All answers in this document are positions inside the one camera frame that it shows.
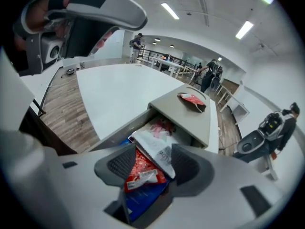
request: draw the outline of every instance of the black railing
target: black railing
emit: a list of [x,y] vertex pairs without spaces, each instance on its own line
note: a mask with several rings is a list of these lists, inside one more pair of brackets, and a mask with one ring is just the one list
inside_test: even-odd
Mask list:
[[[146,61],[146,62],[151,62],[151,58],[154,57],[154,58],[162,58],[163,56],[165,55],[165,53],[163,52],[156,52],[156,51],[152,51],[152,50],[147,50],[147,49],[141,49],[140,52],[139,52],[139,56],[138,58],[142,59],[143,61]],[[173,57],[172,56],[172,62],[178,64],[178,65],[182,65],[182,66],[188,66],[190,68],[193,68],[195,69],[195,65],[185,61],[185,60],[182,60],[182,59],[179,59],[179,58],[176,58],[176,57]]]

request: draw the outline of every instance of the man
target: man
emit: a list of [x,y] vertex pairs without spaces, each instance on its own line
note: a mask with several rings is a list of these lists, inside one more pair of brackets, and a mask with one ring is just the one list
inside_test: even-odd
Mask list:
[[197,73],[200,74],[202,71],[209,69],[208,72],[204,75],[202,82],[201,82],[201,91],[204,93],[206,89],[209,88],[209,86],[211,85],[212,79],[214,77],[213,75],[213,69],[214,67],[217,65],[216,64],[217,60],[216,59],[212,59],[211,62],[209,62],[205,67],[197,70]]
[[265,144],[257,150],[246,155],[237,152],[233,154],[233,157],[243,160],[246,163],[249,163],[259,157],[273,153],[276,149],[281,152],[295,130],[296,120],[300,115],[300,109],[296,103],[293,103],[290,106],[290,110],[284,109],[281,111],[281,113],[283,116],[289,115],[291,117],[287,118],[285,121],[283,129],[279,134],[279,136],[282,136],[281,138],[278,138],[274,141],[266,140]]
[[138,58],[139,51],[141,49],[141,38],[142,33],[139,33],[137,37],[133,40],[133,48],[132,48],[132,59],[130,60],[130,63],[135,63],[136,59]]

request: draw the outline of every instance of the box lid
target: box lid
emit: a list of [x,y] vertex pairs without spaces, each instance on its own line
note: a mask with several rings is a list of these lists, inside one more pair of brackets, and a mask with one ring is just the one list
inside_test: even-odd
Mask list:
[[[198,97],[206,108],[203,113],[194,111],[185,104],[178,94],[193,94]],[[193,136],[205,147],[210,137],[210,97],[201,91],[184,84],[171,92],[151,101],[148,108],[154,108],[173,123]]]

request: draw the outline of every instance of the black cap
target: black cap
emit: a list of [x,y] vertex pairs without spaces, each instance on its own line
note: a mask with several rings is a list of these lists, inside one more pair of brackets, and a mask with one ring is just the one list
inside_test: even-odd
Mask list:
[[294,102],[294,103],[290,106],[290,110],[293,111],[294,113],[296,113],[297,115],[300,114],[300,108],[299,108],[299,106],[296,104],[296,102]]

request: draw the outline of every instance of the floor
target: floor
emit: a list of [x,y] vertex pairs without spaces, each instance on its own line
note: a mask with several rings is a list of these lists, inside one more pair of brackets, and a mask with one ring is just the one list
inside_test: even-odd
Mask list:
[[[100,61],[86,62],[85,68],[92,68],[102,65],[119,64],[128,62],[128,58],[107,59]],[[191,76],[179,76],[178,80],[184,83],[190,83]],[[99,141],[94,131],[90,119],[82,102],[81,93],[78,87],[76,74],[68,76],[64,69],[59,69],[48,90],[43,105],[46,115],[42,115],[43,122],[68,146],[78,153],[86,152],[91,146]],[[210,98],[217,102],[220,97],[215,93],[208,93]],[[218,126],[220,127],[219,153],[232,155],[236,143],[240,140],[237,127],[234,124],[234,118],[228,108],[222,113],[219,112],[221,104],[216,104]]]

